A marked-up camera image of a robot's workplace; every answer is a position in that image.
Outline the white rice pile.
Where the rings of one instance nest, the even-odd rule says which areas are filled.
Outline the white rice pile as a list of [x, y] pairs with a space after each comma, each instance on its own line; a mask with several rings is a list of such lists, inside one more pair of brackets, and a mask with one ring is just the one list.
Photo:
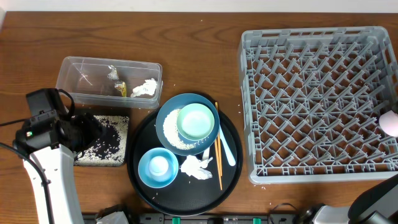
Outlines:
[[177, 130], [177, 116], [178, 116], [179, 111], [180, 111], [179, 109], [173, 110], [165, 118], [164, 125], [163, 125], [164, 134], [165, 134], [167, 140], [169, 141], [169, 143], [171, 143], [173, 146], [177, 147], [178, 149], [182, 149], [182, 150], [190, 150], [190, 149], [194, 148], [193, 144], [185, 144], [182, 141], [182, 138], [179, 137], [181, 134]]

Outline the yellow green snack wrapper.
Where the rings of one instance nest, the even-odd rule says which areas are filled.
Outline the yellow green snack wrapper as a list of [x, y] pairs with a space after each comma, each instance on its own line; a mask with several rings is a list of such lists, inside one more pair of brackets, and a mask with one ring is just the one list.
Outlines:
[[121, 92], [121, 96], [122, 97], [126, 97], [127, 96], [127, 87], [125, 82], [123, 81], [116, 81], [114, 84], [115, 89], [117, 89], [118, 91]]

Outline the small white cup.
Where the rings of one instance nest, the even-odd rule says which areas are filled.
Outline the small white cup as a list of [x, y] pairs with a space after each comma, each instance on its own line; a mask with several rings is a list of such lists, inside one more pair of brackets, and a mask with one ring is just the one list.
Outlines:
[[155, 156], [149, 161], [149, 172], [151, 175], [159, 177], [167, 173], [169, 162], [163, 156]]

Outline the light green bowl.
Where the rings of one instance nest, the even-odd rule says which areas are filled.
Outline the light green bowl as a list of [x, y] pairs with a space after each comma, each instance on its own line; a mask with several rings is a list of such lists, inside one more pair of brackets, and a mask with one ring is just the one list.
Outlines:
[[206, 138], [215, 127], [215, 117], [209, 107], [192, 103], [184, 106], [177, 116], [177, 130], [188, 140]]

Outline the white tissue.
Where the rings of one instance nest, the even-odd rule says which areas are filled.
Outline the white tissue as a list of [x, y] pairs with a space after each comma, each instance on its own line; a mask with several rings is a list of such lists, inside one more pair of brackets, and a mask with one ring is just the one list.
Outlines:
[[136, 98], [142, 95], [154, 96], [157, 89], [157, 81], [153, 78], [145, 80], [142, 85], [132, 89], [131, 97]]
[[210, 179], [213, 175], [210, 171], [206, 170], [206, 168], [212, 160], [213, 158], [210, 157], [209, 159], [200, 161], [196, 156], [189, 155], [180, 166], [180, 170], [188, 176], [193, 176], [198, 180]]

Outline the pink cup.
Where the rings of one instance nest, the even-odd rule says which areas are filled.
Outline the pink cup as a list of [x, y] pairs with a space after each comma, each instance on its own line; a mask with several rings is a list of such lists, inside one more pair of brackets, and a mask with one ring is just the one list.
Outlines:
[[379, 118], [381, 129], [389, 136], [398, 137], [398, 114], [392, 110], [384, 113]]

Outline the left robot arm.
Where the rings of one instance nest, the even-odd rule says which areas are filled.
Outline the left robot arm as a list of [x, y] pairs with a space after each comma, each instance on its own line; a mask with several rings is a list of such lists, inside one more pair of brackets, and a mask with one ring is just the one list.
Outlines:
[[92, 114], [75, 115], [73, 105], [66, 108], [63, 93], [43, 88], [27, 94], [31, 117], [13, 142], [29, 175], [40, 223], [83, 223], [74, 160], [104, 134]]

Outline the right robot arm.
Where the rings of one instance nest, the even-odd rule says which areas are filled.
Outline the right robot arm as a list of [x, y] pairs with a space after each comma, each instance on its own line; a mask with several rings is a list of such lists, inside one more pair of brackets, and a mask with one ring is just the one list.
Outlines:
[[304, 224], [394, 224], [397, 223], [397, 176], [363, 192], [349, 207], [319, 204], [297, 216]]

